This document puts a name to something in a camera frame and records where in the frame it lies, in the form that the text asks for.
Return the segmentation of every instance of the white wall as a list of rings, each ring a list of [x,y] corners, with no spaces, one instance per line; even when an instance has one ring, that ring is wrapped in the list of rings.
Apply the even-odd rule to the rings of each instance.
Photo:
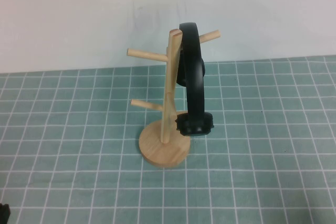
[[[0,0],[0,72],[137,66],[196,22],[205,61],[336,54],[335,0]]]

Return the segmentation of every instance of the wooden peg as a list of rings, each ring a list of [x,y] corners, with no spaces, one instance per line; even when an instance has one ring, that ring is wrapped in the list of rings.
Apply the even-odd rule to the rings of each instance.
[[[163,111],[163,106],[161,104],[155,104],[155,103],[145,102],[145,101],[136,100],[136,99],[131,100],[131,105],[143,107],[143,108],[151,109],[151,110]]]
[[[204,43],[213,39],[217,39],[221,36],[221,32],[219,30],[211,31],[210,33],[200,35],[199,43]]]
[[[167,55],[163,54],[157,54],[154,52],[146,52],[146,51],[141,51],[141,50],[135,50],[135,49],[127,49],[127,55],[128,56],[133,56],[133,57],[138,57],[138,58],[144,58],[144,59],[149,59],[149,60],[158,60],[158,61],[164,61],[167,62]]]

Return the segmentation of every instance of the round wooden base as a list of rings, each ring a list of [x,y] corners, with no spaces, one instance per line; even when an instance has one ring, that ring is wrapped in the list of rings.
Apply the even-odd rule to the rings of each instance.
[[[149,124],[139,138],[143,157],[157,167],[173,167],[182,162],[190,149],[190,137],[182,136],[178,130],[171,132],[170,141],[160,141],[161,120]]]

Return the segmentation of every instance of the black object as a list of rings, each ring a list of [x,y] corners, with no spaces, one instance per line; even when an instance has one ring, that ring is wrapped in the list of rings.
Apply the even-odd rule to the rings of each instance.
[[[180,24],[182,48],[178,64],[177,83],[187,89],[188,113],[177,116],[177,129],[184,136],[209,134],[213,117],[204,112],[204,61],[196,23]]]
[[[7,224],[10,215],[9,205],[0,203],[0,224]]]

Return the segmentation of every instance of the headphone stand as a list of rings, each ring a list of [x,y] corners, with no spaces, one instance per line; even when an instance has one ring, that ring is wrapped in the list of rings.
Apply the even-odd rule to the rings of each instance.
[[[218,30],[201,35],[200,43],[219,38]],[[183,136],[177,130],[176,118],[180,113],[175,108],[175,86],[179,68],[182,31],[169,32],[167,54],[128,49],[127,55],[144,59],[166,62],[166,78],[163,105],[132,99],[131,105],[162,111],[162,119],[145,127],[139,138],[139,148],[143,157],[157,167],[173,167],[182,162],[190,149],[190,137]]]

